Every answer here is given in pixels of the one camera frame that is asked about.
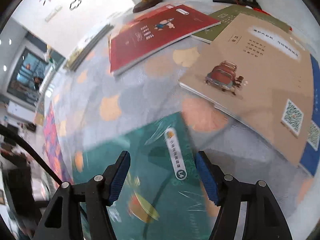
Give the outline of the teal book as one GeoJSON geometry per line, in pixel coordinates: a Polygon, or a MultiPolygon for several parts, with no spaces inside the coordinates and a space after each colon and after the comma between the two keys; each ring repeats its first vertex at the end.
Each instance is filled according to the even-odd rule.
{"type": "Polygon", "coordinates": [[[75,183],[131,155],[120,196],[108,208],[117,239],[207,239],[211,229],[189,134],[180,113],[75,156],[75,183]]]}

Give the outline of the tan car cover book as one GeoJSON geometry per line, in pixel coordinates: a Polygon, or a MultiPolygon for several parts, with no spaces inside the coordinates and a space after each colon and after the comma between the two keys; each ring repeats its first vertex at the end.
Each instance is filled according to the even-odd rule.
{"type": "Polygon", "coordinates": [[[306,145],[313,111],[310,53],[265,23],[225,29],[180,85],[257,132],[291,164],[306,145]]]}

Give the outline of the white rabbit hill book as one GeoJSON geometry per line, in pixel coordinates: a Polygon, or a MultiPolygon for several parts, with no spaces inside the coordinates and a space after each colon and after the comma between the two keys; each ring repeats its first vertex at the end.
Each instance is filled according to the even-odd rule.
{"type": "Polygon", "coordinates": [[[107,24],[99,31],[96,31],[91,36],[81,40],[76,48],[70,53],[69,57],[62,64],[62,68],[68,72],[74,72],[96,46],[96,44],[112,29],[114,25],[107,24]]]}

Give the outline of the floral red purple cloth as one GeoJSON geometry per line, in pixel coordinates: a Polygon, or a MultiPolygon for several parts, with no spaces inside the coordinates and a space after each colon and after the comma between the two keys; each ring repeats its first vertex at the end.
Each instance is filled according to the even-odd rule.
{"type": "Polygon", "coordinates": [[[54,112],[52,103],[50,103],[47,115],[43,123],[43,132],[45,139],[44,150],[48,158],[49,167],[62,180],[73,183],[72,177],[67,170],[67,166],[63,160],[61,147],[57,135],[54,112]]]}

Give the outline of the blue bird back-cover book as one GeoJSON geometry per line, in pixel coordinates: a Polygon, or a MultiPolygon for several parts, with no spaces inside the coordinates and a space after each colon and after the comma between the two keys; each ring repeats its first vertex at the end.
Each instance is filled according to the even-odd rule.
{"type": "Polygon", "coordinates": [[[300,165],[311,175],[315,176],[319,165],[319,64],[310,55],[313,73],[313,111],[308,131],[307,141],[300,165]]]}

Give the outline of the grey ginkgo pattern table mat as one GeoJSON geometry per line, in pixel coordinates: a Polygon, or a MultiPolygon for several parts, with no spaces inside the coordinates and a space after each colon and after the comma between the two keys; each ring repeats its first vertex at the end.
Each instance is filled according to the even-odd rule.
{"type": "MultiPolygon", "coordinates": [[[[179,78],[204,48],[204,42],[188,37],[113,77],[104,37],[76,72],[61,77],[51,103],[63,160],[73,183],[77,154],[178,112],[193,153],[204,150],[223,172],[240,181],[265,180],[292,237],[313,237],[319,221],[319,173],[313,177],[302,165],[292,165],[250,128],[179,85],[179,78]]],[[[200,187],[212,230],[218,208],[200,187]]]]}

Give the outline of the dark red nursery rhyme book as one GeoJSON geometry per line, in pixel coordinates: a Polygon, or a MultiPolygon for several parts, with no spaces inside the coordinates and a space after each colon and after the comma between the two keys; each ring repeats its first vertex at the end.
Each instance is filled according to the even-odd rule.
{"type": "Polygon", "coordinates": [[[219,24],[183,4],[145,18],[111,39],[110,73],[118,76],[163,48],[219,24]]]}

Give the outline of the olive green book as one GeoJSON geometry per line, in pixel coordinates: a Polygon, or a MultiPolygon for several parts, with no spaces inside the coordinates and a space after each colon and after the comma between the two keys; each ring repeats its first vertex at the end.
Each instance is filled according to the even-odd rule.
{"type": "Polygon", "coordinates": [[[285,22],[273,16],[240,5],[230,5],[212,12],[208,14],[208,16],[220,23],[192,35],[192,38],[206,42],[207,44],[212,43],[225,29],[227,29],[227,33],[231,33],[231,29],[235,30],[236,28],[239,28],[240,30],[243,30],[253,24],[265,26],[266,22],[287,33],[292,31],[292,28],[285,22]]]}

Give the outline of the red portrait cover book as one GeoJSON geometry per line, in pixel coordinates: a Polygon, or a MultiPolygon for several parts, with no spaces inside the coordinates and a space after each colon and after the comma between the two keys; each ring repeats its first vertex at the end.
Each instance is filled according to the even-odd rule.
{"type": "Polygon", "coordinates": [[[151,18],[152,16],[157,15],[157,14],[163,12],[163,11],[169,10],[169,9],[171,9],[171,8],[173,8],[173,7],[174,7],[173,5],[167,4],[167,5],[164,5],[164,6],[162,6],[162,7],[157,8],[157,9],[155,9],[155,10],[152,10],[152,11],[150,11],[150,12],[147,12],[147,13],[145,13],[145,14],[143,14],[143,15],[140,15],[140,16],[138,16],[138,17],[135,17],[134,20],[132,20],[131,22],[129,22],[129,23],[125,24],[125,25],[123,25],[123,26],[120,28],[120,32],[123,32],[123,31],[125,31],[126,29],[131,28],[132,26],[136,25],[137,23],[141,22],[141,21],[144,20],[144,19],[151,18]]]}

